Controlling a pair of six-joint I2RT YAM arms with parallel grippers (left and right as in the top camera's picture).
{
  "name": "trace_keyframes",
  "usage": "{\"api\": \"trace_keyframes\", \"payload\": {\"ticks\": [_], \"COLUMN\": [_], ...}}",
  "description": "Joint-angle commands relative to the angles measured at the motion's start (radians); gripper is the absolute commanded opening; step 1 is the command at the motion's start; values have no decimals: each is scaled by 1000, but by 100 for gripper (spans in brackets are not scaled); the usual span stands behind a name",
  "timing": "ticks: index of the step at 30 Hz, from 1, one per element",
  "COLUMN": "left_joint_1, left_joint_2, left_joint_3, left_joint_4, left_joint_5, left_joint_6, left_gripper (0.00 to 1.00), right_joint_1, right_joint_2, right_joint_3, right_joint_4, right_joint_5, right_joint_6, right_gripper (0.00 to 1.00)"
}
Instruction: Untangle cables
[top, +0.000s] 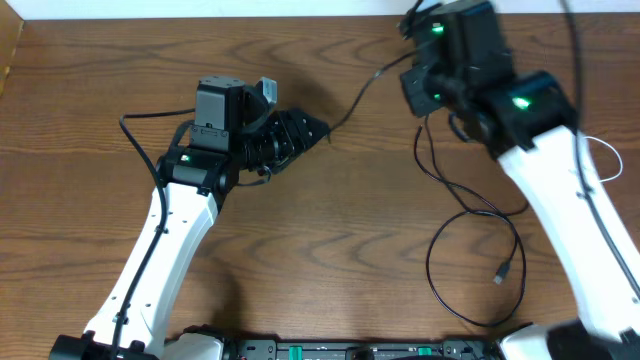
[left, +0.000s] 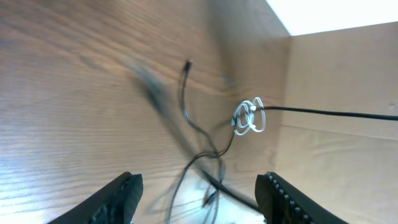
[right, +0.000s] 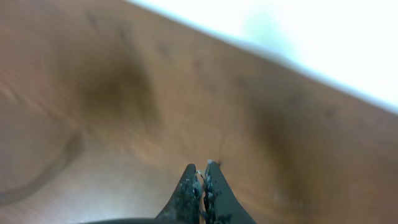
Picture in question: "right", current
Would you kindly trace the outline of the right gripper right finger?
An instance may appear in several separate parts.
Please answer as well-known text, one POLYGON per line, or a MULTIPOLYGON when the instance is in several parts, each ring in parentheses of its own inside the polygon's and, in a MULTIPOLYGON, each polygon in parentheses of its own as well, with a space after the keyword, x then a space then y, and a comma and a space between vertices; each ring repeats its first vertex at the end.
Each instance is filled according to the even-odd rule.
POLYGON ((256 224, 238 202, 219 164, 209 160, 204 179, 206 224, 256 224))

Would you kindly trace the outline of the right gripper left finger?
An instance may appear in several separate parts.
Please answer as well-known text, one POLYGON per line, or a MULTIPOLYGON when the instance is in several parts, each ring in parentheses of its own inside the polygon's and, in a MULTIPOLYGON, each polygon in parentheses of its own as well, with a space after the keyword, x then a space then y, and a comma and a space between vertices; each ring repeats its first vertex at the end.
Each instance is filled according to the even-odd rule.
POLYGON ((155 219, 199 224, 201 193, 196 167, 194 164, 189 164, 169 201, 155 219))

